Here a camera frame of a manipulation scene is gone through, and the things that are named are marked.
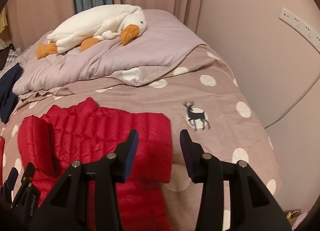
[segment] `deer antlers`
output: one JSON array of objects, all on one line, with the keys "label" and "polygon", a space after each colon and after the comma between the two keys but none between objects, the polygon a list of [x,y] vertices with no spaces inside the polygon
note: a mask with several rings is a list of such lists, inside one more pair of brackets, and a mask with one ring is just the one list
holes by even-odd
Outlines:
[{"label": "deer antlers", "polygon": [[195,103],[194,102],[191,102],[191,101],[186,101],[184,103],[182,103],[185,107],[189,108],[189,107],[192,107]]}]

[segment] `metal screw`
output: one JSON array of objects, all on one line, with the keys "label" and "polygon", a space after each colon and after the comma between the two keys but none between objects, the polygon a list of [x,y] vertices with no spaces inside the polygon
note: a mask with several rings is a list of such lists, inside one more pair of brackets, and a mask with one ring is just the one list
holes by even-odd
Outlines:
[{"label": "metal screw", "polygon": [[210,160],[212,158],[212,155],[209,153],[204,153],[202,154],[202,158],[205,160]]},{"label": "metal screw", "polygon": [[242,168],[247,167],[247,165],[248,165],[247,162],[245,162],[245,161],[239,161],[238,164]]},{"label": "metal screw", "polygon": [[81,162],[77,160],[77,161],[73,161],[71,165],[76,168],[76,167],[79,167],[80,164]]},{"label": "metal screw", "polygon": [[114,158],[116,158],[117,157],[117,155],[115,154],[115,153],[109,153],[109,154],[107,154],[107,158],[108,159],[114,159]]}]

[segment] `deer print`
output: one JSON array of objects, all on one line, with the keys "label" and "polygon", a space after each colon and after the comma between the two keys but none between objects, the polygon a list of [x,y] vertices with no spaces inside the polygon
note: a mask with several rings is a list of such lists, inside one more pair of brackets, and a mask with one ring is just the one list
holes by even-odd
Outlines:
[{"label": "deer print", "polygon": [[204,117],[204,111],[201,113],[194,113],[192,106],[194,105],[194,102],[184,102],[183,105],[187,108],[187,113],[188,113],[188,117],[189,117],[189,122],[190,124],[194,127],[195,131],[197,131],[197,127],[196,127],[196,120],[200,119],[202,121],[202,130],[204,130],[204,123],[207,122],[208,124],[208,129],[210,129],[210,124],[209,122],[206,120],[206,118]]}]

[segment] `electrical socket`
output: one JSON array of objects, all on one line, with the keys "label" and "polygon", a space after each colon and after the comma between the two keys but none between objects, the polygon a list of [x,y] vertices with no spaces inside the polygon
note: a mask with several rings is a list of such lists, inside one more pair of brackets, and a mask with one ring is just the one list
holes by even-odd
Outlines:
[{"label": "electrical socket", "polygon": [[320,34],[311,26],[285,8],[282,8],[279,18],[298,31],[320,53]]}]

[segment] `yellow object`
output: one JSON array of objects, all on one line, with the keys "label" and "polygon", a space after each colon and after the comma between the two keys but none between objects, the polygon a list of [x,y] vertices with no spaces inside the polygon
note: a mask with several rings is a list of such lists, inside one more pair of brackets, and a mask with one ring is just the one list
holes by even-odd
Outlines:
[{"label": "yellow object", "polygon": [[121,32],[121,44],[125,46],[139,35],[139,27],[134,24],[129,24],[126,28],[123,29]]},{"label": "yellow object", "polygon": [[8,26],[5,8],[0,13],[0,33]]},{"label": "yellow object", "polygon": [[99,40],[97,38],[88,38],[85,39],[84,41],[82,41],[81,45],[80,45],[80,51],[84,51],[87,48],[90,48],[91,46],[94,46],[95,44],[97,44],[99,42]]},{"label": "yellow object", "polygon": [[58,53],[58,49],[55,43],[50,43],[48,45],[39,44],[36,50],[36,56],[38,60],[48,56],[49,54],[55,53]]}]

